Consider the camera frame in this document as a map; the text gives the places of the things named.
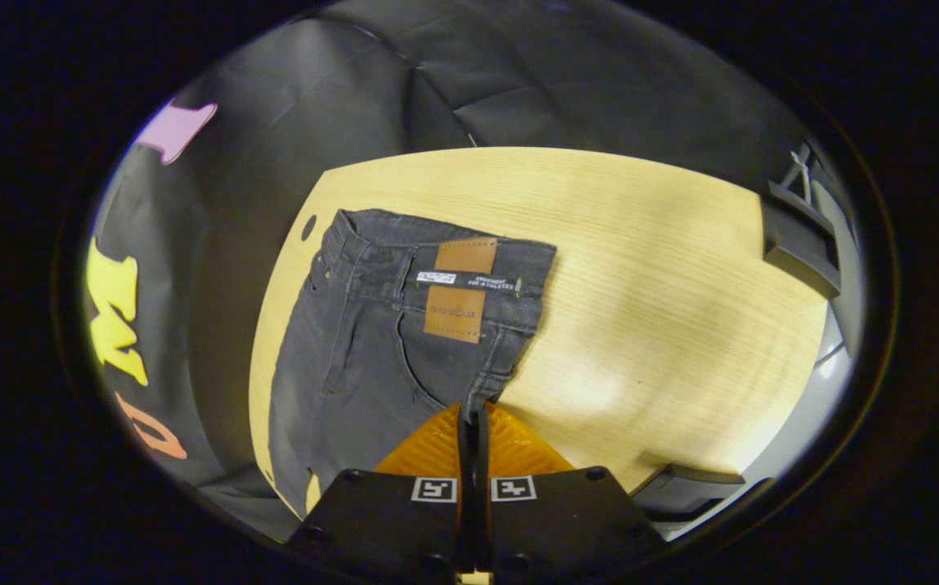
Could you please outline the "black backdrop cloth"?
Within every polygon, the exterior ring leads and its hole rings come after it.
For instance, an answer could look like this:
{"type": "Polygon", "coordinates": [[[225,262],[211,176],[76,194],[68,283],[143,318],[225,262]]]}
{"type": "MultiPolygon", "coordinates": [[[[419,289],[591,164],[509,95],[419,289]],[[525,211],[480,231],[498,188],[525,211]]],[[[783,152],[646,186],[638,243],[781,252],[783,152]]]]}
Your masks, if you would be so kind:
{"type": "Polygon", "coordinates": [[[266,282],[324,171],[550,147],[761,190],[805,137],[744,71],[613,0],[339,0],[214,64],[150,127],[89,241],[106,399],[170,478],[277,541],[298,521],[254,462],[249,363],[266,282]]]}

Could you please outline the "grey metal frame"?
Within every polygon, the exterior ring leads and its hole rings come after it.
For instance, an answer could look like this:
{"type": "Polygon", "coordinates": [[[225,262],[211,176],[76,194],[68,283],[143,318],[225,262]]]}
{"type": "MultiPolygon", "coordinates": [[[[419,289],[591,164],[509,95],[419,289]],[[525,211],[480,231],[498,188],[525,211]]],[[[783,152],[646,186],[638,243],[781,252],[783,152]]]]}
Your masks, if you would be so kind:
{"type": "Polygon", "coordinates": [[[799,185],[800,197],[803,198],[805,204],[812,205],[812,188],[811,188],[811,175],[810,175],[810,158],[812,155],[812,149],[810,144],[802,143],[799,148],[792,149],[790,152],[791,155],[791,167],[786,172],[784,179],[779,182],[779,185],[784,189],[792,189],[793,185],[799,185]]]}

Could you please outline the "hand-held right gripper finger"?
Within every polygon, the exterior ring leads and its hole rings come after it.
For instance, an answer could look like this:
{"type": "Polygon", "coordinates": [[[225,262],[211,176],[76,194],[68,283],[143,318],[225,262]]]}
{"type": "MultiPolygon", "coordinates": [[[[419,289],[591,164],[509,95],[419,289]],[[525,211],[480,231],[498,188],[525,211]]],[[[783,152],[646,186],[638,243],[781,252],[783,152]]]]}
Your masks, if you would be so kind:
{"type": "Polygon", "coordinates": [[[375,470],[337,475],[289,553],[337,574],[455,574],[465,495],[461,406],[424,423],[375,470]]]}
{"type": "Polygon", "coordinates": [[[476,425],[480,559],[495,574],[623,574],[665,540],[606,466],[576,467],[495,404],[476,425]]]}

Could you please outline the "black table edge bracket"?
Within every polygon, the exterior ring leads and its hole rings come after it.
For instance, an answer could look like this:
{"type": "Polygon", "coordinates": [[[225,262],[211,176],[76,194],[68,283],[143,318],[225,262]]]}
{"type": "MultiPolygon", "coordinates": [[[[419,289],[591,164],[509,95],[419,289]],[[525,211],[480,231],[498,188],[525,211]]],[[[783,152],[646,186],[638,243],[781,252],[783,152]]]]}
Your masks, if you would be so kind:
{"type": "Polygon", "coordinates": [[[629,498],[652,523],[681,528],[737,495],[745,486],[746,481],[739,474],[667,464],[630,492],[629,498]]]}
{"type": "Polygon", "coordinates": [[[840,296],[842,282],[833,225],[804,197],[768,181],[760,194],[763,259],[826,300],[840,296]]]}

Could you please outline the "dark grey jeans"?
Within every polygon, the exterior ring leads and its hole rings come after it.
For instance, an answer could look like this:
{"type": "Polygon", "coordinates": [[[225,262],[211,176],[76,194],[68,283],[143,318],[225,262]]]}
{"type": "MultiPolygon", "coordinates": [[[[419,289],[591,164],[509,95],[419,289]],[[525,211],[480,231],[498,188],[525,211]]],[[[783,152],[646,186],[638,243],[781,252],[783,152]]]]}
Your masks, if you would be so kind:
{"type": "Polygon", "coordinates": [[[385,210],[340,210],[278,352],[268,444],[305,518],[310,482],[374,469],[432,416],[495,402],[543,318],[557,248],[385,210]]]}

